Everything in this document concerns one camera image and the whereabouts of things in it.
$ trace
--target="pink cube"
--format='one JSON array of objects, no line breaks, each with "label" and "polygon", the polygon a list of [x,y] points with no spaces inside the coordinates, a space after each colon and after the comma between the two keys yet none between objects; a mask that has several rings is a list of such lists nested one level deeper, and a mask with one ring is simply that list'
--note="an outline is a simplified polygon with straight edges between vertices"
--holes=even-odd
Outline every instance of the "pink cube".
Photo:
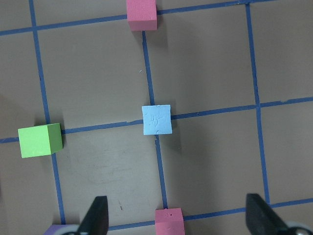
[{"label": "pink cube", "polygon": [[156,211],[156,235],[185,235],[181,208]]},{"label": "pink cube", "polygon": [[127,21],[131,31],[156,30],[156,0],[127,0]]}]

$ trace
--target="green cube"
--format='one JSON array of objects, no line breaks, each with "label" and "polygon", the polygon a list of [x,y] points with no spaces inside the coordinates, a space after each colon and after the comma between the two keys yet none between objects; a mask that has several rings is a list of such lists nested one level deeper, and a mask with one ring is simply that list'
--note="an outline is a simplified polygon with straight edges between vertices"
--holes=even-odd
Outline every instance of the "green cube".
[{"label": "green cube", "polygon": [[18,130],[22,158],[51,155],[63,148],[59,123]]}]

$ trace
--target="light blue cube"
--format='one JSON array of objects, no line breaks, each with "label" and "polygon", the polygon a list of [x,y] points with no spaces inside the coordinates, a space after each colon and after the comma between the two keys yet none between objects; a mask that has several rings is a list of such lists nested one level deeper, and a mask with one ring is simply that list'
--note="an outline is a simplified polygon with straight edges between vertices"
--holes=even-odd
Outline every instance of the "light blue cube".
[{"label": "light blue cube", "polygon": [[142,115],[145,136],[172,133],[171,105],[142,106]]}]

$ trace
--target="blue cube top face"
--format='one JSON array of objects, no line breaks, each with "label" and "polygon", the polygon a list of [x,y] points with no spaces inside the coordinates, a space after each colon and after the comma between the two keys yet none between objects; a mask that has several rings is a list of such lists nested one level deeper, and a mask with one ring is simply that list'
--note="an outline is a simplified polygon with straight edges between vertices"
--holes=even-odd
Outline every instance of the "blue cube top face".
[{"label": "blue cube top face", "polygon": [[142,106],[142,114],[144,135],[172,133],[171,105]]}]

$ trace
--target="black object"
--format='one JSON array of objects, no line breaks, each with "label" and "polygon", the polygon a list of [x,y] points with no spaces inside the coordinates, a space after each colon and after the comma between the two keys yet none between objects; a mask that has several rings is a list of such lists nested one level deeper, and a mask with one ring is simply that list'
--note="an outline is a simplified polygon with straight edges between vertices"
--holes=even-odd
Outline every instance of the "black object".
[{"label": "black object", "polygon": [[306,228],[289,228],[258,194],[246,196],[246,225],[252,235],[313,235]]},{"label": "black object", "polygon": [[96,197],[76,232],[63,235],[106,235],[109,229],[108,199]]}]

